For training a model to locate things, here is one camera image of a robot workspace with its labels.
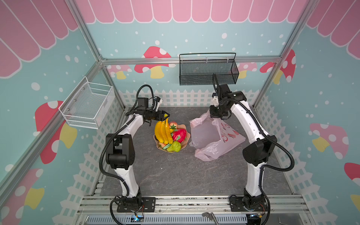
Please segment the black mesh wall basket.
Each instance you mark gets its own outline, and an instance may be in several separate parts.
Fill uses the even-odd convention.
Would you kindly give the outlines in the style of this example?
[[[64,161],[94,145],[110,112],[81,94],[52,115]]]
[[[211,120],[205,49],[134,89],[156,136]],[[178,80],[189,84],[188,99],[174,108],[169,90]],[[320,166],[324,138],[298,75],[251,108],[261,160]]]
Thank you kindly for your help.
[[[180,85],[212,85],[213,75],[218,84],[236,84],[240,72],[235,59],[231,52],[180,54]]]

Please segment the yellow banana bunch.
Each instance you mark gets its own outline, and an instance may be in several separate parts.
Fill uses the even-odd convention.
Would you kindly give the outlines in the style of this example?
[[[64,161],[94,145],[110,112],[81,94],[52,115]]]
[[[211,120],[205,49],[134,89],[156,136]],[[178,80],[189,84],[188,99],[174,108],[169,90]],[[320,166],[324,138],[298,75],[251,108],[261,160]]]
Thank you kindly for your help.
[[[164,121],[158,121],[156,123],[155,126],[155,137],[158,140],[159,143],[161,144],[172,144],[173,143],[173,138],[171,137],[170,134],[170,128],[169,128],[169,124],[168,124],[168,117],[170,115],[168,114],[164,114],[165,120]]]

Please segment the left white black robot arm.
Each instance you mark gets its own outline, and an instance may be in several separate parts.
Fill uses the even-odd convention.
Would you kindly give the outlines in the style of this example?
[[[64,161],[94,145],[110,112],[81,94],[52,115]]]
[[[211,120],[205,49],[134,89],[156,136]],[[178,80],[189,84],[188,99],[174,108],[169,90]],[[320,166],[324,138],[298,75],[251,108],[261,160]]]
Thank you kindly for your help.
[[[122,195],[116,197],[114,203],[131,211],[143,206],[133,171],[136,157],[133,136],[144,123],[164,122],[170,117],[167,112],[158,109],[161,103],[162,99],[154,95],[150,85],[142,85],[136,93],[134,105],[126,112],[126,122],[119,130],[106,136],[106,144],[100,154],[101,173],[119,180],[121,184]]]

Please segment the red dragon fruit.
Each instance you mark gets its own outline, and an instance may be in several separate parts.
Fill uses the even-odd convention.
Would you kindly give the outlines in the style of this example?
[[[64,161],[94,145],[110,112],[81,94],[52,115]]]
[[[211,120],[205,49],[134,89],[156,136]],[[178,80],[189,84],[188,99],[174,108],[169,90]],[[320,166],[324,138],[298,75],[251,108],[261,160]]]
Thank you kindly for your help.
[[[184,142],[186,137],[187,137],[187,131],[186,129],[183,128],[177,129],[172,133],[172,139],[179,143]]]

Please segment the pink printed plastic bag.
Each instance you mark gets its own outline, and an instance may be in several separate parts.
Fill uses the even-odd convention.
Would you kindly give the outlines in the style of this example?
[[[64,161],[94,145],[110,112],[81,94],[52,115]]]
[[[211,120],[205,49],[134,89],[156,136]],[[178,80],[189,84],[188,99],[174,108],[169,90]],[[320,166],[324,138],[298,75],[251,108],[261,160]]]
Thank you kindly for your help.
[[[207,111],[190,121],[191,143],[195,157],[202,161],[213,161],[228,153],[246,138],[221,119],[214,119]]]

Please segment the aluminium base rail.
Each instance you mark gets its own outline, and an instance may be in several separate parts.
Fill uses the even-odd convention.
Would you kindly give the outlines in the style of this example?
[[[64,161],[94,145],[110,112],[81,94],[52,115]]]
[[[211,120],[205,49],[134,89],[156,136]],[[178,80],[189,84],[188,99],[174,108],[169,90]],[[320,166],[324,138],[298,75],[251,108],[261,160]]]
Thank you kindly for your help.
[[[151,196],[152,205],[137,213],[110,212],[112,196],[87,196],[76,213],[74,225],[314,225],[301,195],[269,195],[247,211],[234,196]]]

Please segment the green custard apple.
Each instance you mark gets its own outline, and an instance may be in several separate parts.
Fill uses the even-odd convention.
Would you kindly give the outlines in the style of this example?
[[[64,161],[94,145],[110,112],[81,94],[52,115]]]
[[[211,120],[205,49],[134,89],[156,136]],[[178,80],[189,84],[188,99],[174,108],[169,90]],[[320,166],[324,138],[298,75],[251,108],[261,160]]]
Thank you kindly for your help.
[[[182,149],[182,145],[178,141],[173,141],[172,144],[167,144],[162,148],[166,152],[179,152]]]

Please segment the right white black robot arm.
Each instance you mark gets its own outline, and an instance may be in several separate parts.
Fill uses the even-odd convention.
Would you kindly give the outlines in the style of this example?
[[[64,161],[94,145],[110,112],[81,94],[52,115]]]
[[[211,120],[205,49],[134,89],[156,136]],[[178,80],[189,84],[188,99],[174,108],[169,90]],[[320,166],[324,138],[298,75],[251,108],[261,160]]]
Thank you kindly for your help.
[[[269,168],[280,172],[291,171],[295,166],[294,158],[285,147],[278,143],[275,136],[271,136],[263,129],[242,92],[231,92],[227,84],[218,82],[216,74],[212,75],[212,84],[215,92],[212,95],[213,105],[210,106],[210,116],[222,120],[232,115],[236,116],[249,141],[249,146],[242,152],[247,162],[247,184],[243,197],[229,198],[232,211],[269,209],[270,201],[263,190],[264,170]],[[275,147],[288,156],[290,160],[288,167],[279,168],[267,164]]]

